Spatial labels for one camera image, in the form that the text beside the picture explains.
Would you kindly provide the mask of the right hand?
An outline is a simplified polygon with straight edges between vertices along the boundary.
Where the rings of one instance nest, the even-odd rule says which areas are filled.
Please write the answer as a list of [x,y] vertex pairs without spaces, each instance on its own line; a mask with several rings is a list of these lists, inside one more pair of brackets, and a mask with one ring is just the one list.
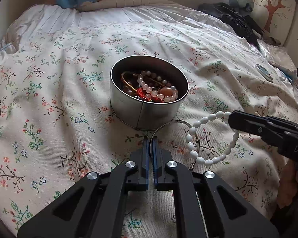
[[279,180],[277,205],[280,209],[290,206],[298,191],[298,164],[288,160]]

